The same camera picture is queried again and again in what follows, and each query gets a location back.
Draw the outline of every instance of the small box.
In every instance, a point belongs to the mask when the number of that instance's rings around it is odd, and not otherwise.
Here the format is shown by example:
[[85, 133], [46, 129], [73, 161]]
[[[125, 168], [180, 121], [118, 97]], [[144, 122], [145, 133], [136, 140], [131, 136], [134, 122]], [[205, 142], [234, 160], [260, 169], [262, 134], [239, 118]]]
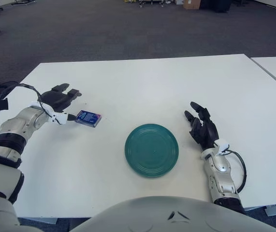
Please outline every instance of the small box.
[[184, 0], [175, 0], [176, 5], [183, 5]]
[[76, 116], [76, 122], [90, 127], [96, 127], [101, 119], [101, 115], [81, 110]]
[[183, 7], [186, 10], [198, 10], [201, 0], [184, 0]]

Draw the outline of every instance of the cardboard box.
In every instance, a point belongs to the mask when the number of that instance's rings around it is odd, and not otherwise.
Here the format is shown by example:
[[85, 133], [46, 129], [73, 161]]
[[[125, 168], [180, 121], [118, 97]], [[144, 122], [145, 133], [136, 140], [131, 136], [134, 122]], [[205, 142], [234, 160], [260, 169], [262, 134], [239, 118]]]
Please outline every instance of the cardboard box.
[[186, 10], [198, 10], [201, 0], [184, 0], [183, 7]]

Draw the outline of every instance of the green plate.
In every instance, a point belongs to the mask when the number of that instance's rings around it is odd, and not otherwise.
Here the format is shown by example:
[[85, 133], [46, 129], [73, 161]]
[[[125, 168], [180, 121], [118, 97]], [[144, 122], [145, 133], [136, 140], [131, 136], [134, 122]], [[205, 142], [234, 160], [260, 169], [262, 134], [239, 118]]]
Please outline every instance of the green plate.
[[145, 124], [134, 129], [125, 143], [125, 157], [132, 169], [146, 177], [165, 175], [175, 165], [178, 145], [163, 126]]

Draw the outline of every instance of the black robotic glove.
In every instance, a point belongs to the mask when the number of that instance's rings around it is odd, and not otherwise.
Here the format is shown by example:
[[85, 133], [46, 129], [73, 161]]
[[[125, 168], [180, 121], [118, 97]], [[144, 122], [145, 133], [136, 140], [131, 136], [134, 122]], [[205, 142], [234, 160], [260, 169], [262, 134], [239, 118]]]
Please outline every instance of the black robotic glove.
[[219, 137], [215, 124], [210, 120], [208, 110], [193, 101], [190, 105], [198, 113], [199, 117], [194, 117], [187, 110], [184, 112], [192, 128], [189, 132], [190, 135], [198, 144], [201, 145], [203, 151], [208, 148], [213, 148], [214, 141], [219, 139]]
[[41, 95], [41, 101], [50, 105], [55, 112], [63, 112], [71, 102], [82, 94], [76, 90], [71, 89], [67, 94], [62, 93], [68, 88], [69, 84], [61, 84], [53, 87], [50, 91], [47, 91]]

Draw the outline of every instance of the gray carpet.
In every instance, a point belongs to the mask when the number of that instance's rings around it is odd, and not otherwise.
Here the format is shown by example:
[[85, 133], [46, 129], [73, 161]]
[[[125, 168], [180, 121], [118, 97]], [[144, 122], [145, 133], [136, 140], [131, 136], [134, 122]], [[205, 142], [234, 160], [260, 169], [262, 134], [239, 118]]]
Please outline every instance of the gray carpet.
[[[257, 2], [217, 14], [174, 4], [140, 9], [122, 0], [37, 0], [5, 6], [0, 29], [1, 82], [20, 82], [41, 62], [276, 56], [276, 9]], [[250, 216], [276, 227], [276, 216], [265, 218], [262, 210]], [[69, 221], [35, 225], [67, 231]]]

